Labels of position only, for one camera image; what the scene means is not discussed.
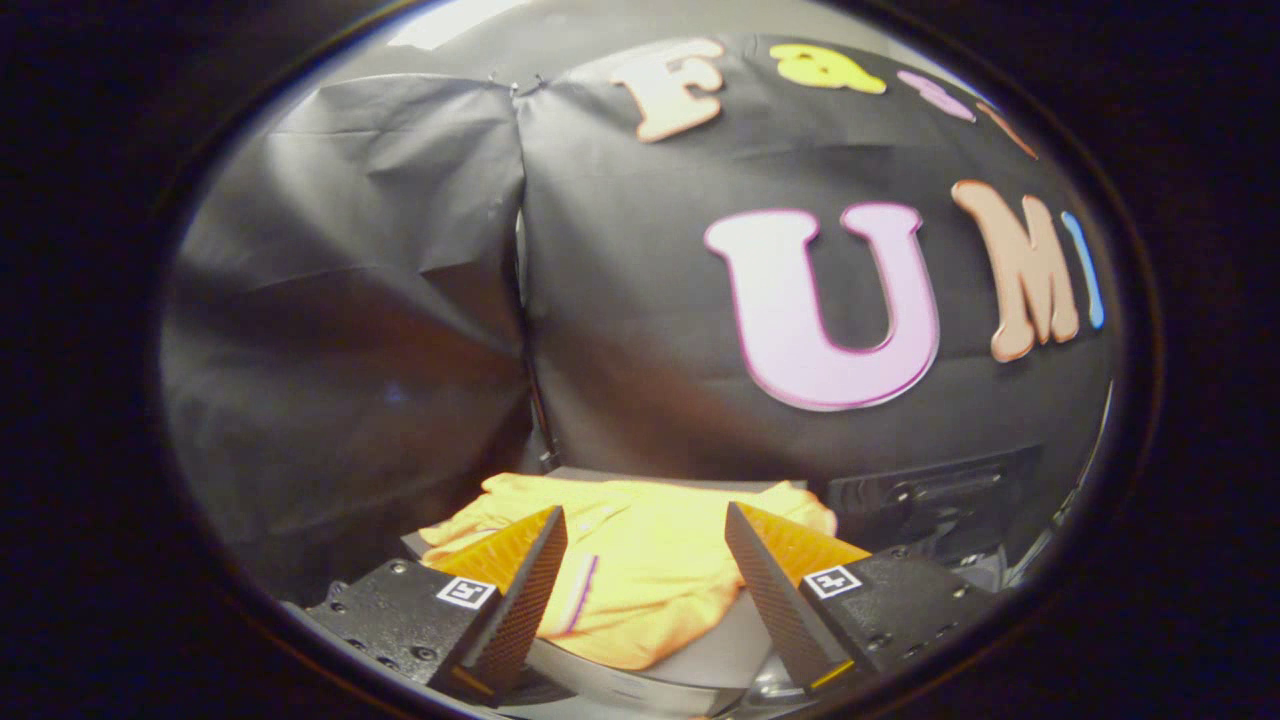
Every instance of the foam letter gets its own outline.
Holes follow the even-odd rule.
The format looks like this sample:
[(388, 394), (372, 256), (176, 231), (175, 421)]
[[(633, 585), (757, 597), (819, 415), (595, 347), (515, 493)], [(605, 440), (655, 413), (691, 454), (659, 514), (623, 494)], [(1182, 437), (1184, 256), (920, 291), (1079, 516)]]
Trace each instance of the foam letter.
[(938, 313), (915, 238), (920, 215), (904, 205), (851, 205), (841, 223), (870, 245), (890, 329), (869, 348), (831, 342), (822, 324), (806, 246), (818, 220), (801, 210), (755, 210), (707, 228), (728, 264), (748, 370), (764, 392), (815, 411), (878, 405), (924, 377), (938, 350)]
[(1080, 266), (1084, 268), (1084, 284), (1089, 287), (1089, 324), (1094, 329), (1102, 327), (1106, 314), (1102, 311), (1102, 293), (1098, 292), (1098, 273), (1093, 269), (1093, 258), (1089, 256), (1089, 246), (1084, 242), (1084, 229), (1075, 215), (1062, 210), (1062, 224), (1066, 232), (1071, 233), (1075, 241), (1075, 254), (1080, 256)]
[(986, 113), (987, 117), (989, 117), (992, 120), (995, 120), (996, 124), (1000, 126), (1000, 129), (1005, 131), (1005, 135), (1009, 136), (1009, 140), (1016, 142), (1018, 146), (1023, 149), (1023, 152), (1027, 152), (1028, 155), (1032, 156), (1032, 160), (1039, 160), (1039, 158), (1036, 155), (1036, 151), (1032, 150), (1029, 145), (1023, 142), (1023, 138), (1018, 137), (1018, 133), (1014, 132), (1014, 128), (1009, 127), (1009, 122), (1005, 118), (997, 115), (996, 111), (992, 110), (991, 106), (988, 106), (986, 102), (978, 102), (978, 109)]
[(931, 105), (943, 113), (960, 118), (961, 120), (969, 120), (970, 123), (978, 122), (978, 115), (974, 115), (973, 110), (970, 110), (964, 102), (947, 95), (947, 91), (932, 79), (908, 70), (899, 70), (897, 78), (920, 91), (920, 97), (928, 100)]
[(884, 81), (869, 74), (849, 58), (817, 45), (774, 45), (769, 56), (778, 60), (778, 74), (809, 87), (849, 87), (881, 95)]
[(1001, 363), (1018, 360), (1030, 352), (1037, 338), (1041, 345), (1048, 342), (1051, 331), (1057, 342), (1075, 337), (1080, 318), (1048, 208), (1034, 196), (1023, 196), (1024, 229), (1000, 193), (984, 182), (960, 181), (951, 197), (978, 223), (991, 258), (1000, 306), (991, 355)]
[[(710, 40), (691, 40), (662, 53), (632, 60), (614, 70), (611, 82), (631, 91), (644, 120), (636, 127), (641, 142), (664, 137), (700, 126), (719, 113), (719, 100), (694, 97), (689, 87), (708, 92), (724, 83), (716, 65), (705, 58), (719, 58), (724, 47)], [(668, 65), (678, 63), (678, 69)]]

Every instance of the pink letter u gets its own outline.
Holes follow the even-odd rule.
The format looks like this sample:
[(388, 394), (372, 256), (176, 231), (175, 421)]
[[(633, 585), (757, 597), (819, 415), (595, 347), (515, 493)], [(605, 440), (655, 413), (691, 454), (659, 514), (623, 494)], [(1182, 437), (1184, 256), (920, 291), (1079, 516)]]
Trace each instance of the pink letter u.
[(891, 400), (918, 383), (938, 351), (938, 310), (905, 205), (850, 205), (840, 218), (867, 238), (888, 306), (876, 347), (831, 342), (806, 247), (818, 220), (803, 210), (753, 210), (707, 228), (707, 247), (728, 264), (748, 370), (764, 392), (805, 410), (836, 411)]

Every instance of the wrinkled fabric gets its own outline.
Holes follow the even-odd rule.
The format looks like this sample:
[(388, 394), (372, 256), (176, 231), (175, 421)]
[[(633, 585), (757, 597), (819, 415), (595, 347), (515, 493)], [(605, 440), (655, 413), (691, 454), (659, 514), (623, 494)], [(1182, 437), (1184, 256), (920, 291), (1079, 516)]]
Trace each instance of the wrinkled fabric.
[(636, 480), (582, 482), (504, 473), (452, 519), (420, 530), (430, 566), (549, 505), (564, 509), (568, 547), (538, 637), (602, 665), (643, 670), (714, 628), (742, 587), (724, 544), (730, 501), (827, 536), (836, 518), (780, 482), (759, 493)]

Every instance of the yellow letter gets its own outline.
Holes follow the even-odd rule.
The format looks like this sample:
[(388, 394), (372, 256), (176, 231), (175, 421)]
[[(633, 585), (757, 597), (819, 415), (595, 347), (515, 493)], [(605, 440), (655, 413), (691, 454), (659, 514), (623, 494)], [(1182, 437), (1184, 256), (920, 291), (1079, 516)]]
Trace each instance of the yellow letter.
[(817, 45), (774, 45), (769, 56), (778, 59), (778, 74), (809, 87), (850, 87), (881, 95), (884, 81), (870, 76), (849, 58)]
[[(636, 127), (641, 142), (657, 142), (719, 114), (719, 100), (694, 97), (689, 86), (707, 92), (719, 90), (724, 78), (705, 58), (723, 54), (724, 49), (710, 40), (692, 40), (632, 60), (613, 72), (611, 82), (625, 85), (644, 115)], [(680, 63), (680, 68), (669, 69), (671, 63)]]
[(991, 355), (1001, 363), (1018, 360), (1030, 352), (1037, 338), (1041, 345), (1048, 342), (1051, 329), (1057, 342), (1075, 337), (1080, 316), (1048, 208), (1034, 196), (1023, 196), (1028, 228), (1023, 229), (1009, 205), (984, 182), (960, 181), (951, 197), (978, 223), (991, 258), (1000, 306)]

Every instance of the yellow shirt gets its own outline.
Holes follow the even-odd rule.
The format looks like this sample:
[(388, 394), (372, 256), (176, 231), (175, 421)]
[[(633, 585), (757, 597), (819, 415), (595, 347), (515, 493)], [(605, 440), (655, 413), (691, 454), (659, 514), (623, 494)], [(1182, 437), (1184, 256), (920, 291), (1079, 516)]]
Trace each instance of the yellow shirt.
[(781, 482), (759, 493), (636, 480), (494, 475), (452, 519), (419, 530), (430, 566), (549, 505), (564, 509), (568, 547), (538, 637), (588, 660), (643, 670), (714, 628), (742, 587), (724, 544), (730, 501), (827, 536), (836, 516)]

